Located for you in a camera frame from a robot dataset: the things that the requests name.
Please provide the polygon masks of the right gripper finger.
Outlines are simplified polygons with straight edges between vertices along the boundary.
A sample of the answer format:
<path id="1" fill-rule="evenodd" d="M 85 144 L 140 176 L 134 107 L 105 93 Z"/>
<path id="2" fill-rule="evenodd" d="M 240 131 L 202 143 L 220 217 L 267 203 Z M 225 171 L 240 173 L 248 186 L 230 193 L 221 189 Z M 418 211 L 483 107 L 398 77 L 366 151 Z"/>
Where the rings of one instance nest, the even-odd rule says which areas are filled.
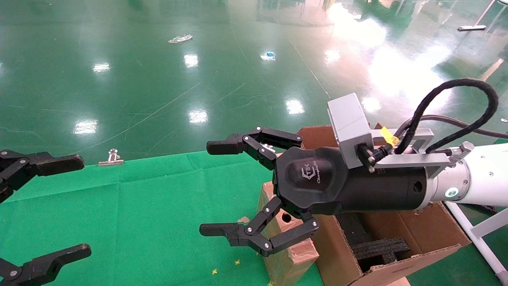
<path id="1" fill-rule="evenodd" d="M 262 231 L 279 213 L 282 206 L 281 199 L 273 197 L 247 225 L 203 223 L 199 227 L 199 232 L 202 236 L 223 236 L 232 247 L 248 246 L 263 257 L 268 257 L 310 238 L 319 229 L 319 222 L 310 213 L 304 213 L 303 224 L 274 237 L 264 237 Z"/>
<path id="2" fill-rule="evenodd" d="M 210 155 L 237 155 L 246 153 L 267 170 L 275 169 L 277 155 L 265 144 L 288 150 L 299 148 L 303 137 L 294 133 L 258 126 L 246 133 L 232 133 L 224 141 L 208 141 L 206 150 Z"/>

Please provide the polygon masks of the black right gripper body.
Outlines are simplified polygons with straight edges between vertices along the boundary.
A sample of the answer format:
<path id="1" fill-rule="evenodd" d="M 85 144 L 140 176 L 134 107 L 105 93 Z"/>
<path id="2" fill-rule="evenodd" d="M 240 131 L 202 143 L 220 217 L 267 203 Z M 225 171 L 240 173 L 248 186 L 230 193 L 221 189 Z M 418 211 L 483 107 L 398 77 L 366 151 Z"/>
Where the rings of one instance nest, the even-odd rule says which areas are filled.
<path id="1" fill-rule="evenodd" d="M 414 210 L 424 201 L 424 167 L 349 169 L 338 148 L 290 148 L 275 161 L 274 192 L 294 216 Z"/>

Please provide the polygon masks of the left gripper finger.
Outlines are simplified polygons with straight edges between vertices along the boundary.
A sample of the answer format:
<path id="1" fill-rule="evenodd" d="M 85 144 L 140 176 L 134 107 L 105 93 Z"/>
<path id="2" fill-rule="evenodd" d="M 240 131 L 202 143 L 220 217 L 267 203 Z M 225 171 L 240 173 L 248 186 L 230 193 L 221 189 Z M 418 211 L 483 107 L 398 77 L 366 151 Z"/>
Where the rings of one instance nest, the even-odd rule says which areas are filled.
<path id="1" fill-rule="evenodd" d="M 79 155 L 53 157 L 48 152 L 22 154 L 1 150 L 0 202 L 3 203 L 36 176 L 53 176 L 83 168 L 84 160 Z"/>
<path id="2" fill-rule="evenodd" d="M 79 244 L 36 257 L 22 266 L 0 259 L 2 286 L 42 286 L 53 282 L 63 266 L 91 256 L 91 246 Z"/>

